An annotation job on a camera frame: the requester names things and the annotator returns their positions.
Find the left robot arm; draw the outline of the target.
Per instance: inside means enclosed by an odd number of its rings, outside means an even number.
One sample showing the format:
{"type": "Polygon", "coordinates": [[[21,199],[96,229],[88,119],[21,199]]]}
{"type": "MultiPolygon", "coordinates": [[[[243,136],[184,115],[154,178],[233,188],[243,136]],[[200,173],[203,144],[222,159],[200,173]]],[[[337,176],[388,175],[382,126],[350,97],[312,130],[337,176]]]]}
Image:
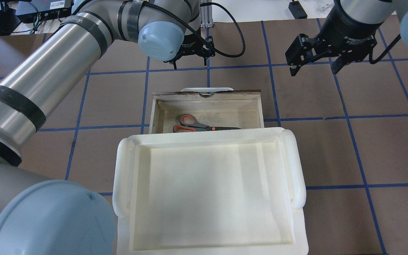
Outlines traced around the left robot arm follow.
{"type": "Polygon", "coordinates": [[[19,168],[21,150],[115,40],[176,60],[199,27],[199,0],[81,0],[0,81],[0,255],[110,255],[115,216],[82,185],[19,168]]]}

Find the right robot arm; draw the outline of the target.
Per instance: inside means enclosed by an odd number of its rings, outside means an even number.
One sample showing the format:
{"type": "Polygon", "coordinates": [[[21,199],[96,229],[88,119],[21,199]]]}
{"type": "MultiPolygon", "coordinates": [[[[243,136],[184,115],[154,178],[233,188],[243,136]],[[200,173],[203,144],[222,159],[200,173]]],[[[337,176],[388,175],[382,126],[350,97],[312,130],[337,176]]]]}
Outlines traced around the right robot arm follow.
{"type": "Polygon", "coordinates": [[[371,64],[378,63],[400,39],[408,47],[408,0],[335,0],[319,34],[299,34],[286,50],[285,59],[294,77],[308,63],[335,57],[331,70],[337,74],[343,66],[366,57],[371,64]],[[376,31],[393,12],[400,21],[399,36],[373,59],[376,31]]]}

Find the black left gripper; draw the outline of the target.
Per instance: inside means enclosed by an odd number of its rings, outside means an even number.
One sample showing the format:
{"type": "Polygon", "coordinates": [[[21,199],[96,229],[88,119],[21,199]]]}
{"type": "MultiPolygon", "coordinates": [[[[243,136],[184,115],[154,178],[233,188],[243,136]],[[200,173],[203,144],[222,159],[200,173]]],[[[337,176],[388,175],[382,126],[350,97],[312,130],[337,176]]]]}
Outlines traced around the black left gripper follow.
{"type": "Polygon", "coordinates": [[[204,66],[207,66],[207,59],[215,56],[215,50],[205,46],[202,42],[208,42],[211,46],[214,46],[213,37],[209,36],[203,38],[202,36],[196,36],[195,34],[185,35],[183,43],[181,44],[178,53],[171,60],[165,61],[173,65],[174,68],[177,67],[176,62],[184,56],[199,56],[204,59],[204,66]]]}

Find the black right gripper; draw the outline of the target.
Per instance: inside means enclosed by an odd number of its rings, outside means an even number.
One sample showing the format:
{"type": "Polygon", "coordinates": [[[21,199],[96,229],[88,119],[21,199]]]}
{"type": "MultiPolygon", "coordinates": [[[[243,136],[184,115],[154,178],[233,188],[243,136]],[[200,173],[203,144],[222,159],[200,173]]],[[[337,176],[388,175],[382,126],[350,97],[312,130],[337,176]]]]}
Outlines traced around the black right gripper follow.
{"type": "Polygon", "coordinates": [[[317,60],[317,56],[337,57],[331,65],[333,74],[353,61],[364,60],[377,45],[377,24],[366,24],[351,18],[342,7],[333,7],[315,38],[298,34],[285,52],[290,75],[317,60]]]}

